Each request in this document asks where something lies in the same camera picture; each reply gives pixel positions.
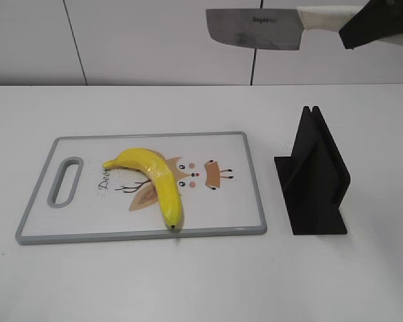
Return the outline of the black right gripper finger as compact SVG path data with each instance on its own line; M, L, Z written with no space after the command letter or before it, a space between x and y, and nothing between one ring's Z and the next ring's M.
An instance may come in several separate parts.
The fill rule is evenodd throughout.
M374 41L403 46L403 0L369 1L339 31L346 49Z

